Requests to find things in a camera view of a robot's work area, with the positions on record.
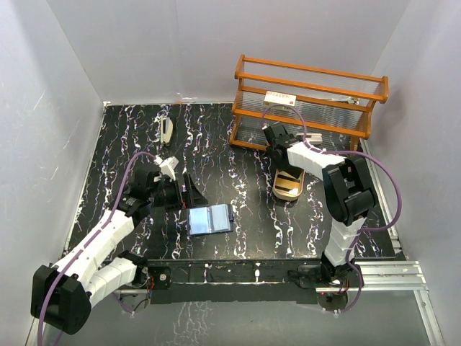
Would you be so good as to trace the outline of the blue card holder wallet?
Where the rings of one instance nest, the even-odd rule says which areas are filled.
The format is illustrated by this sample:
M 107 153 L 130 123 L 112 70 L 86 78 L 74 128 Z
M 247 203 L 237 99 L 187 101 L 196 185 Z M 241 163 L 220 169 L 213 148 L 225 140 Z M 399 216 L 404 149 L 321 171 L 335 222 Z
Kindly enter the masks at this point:
M 207 236 L 229 233 L 234 230 L 231 204 L 211 205 L 187 210 L 187 233 L 189 236 Z

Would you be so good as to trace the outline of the stack of silver cards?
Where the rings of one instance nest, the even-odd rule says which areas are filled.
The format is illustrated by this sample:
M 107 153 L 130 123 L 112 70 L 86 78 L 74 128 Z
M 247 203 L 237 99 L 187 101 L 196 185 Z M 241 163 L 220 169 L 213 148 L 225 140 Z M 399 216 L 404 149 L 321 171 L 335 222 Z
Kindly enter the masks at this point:
M 274 183 L 276 189 L 292 194 L 298 194 L 302 187 L 301 178 L 286 172 L 278 172 Z

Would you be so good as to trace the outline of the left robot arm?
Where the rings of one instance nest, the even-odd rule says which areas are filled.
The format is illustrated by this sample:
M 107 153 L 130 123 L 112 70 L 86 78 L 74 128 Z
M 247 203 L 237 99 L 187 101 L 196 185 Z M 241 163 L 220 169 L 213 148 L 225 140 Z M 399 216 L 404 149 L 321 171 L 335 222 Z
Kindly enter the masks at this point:
M 119 287 L 144 287 L 149 281 L 148 260 L 128 250 L 110 263 L 106 258 L 153 209 L 165 212 L 207 204 L 189 173 L 182 181 L 160 169 L 136 171 L 98 224 L 65 257 L 42 265 L 32 278 L 30 313 L 40 324 L 49 324 L 66 334 L 77 333 L 91 310 Z

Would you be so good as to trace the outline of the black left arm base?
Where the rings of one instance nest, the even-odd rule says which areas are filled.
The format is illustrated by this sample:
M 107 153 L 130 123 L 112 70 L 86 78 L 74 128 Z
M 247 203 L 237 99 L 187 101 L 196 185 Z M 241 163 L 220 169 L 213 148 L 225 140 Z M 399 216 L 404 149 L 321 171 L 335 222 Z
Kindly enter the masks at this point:
M 133 282 L 124 284 L 115 296 L 122 309 L 136 314 L 146 308 L 154 294 L 171 286 L 171 269 L 166 266 L 145 266 L 137 269 Z

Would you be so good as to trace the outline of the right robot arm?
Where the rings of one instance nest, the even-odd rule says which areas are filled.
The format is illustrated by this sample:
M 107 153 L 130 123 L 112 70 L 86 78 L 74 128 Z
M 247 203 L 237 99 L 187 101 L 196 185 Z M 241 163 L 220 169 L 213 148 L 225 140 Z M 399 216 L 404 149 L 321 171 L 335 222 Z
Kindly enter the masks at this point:
M 354 264 L 354 242 L 368 213 L 377 205 L 377 194 L 365 158 L 328 154 L 288 133 L 281 123 L 262 128 L 266 153 L 287 173 L 307 172 L 323 183 L 331 231 L 318 267 L 296 275 L 317 284 L 336 286 Z

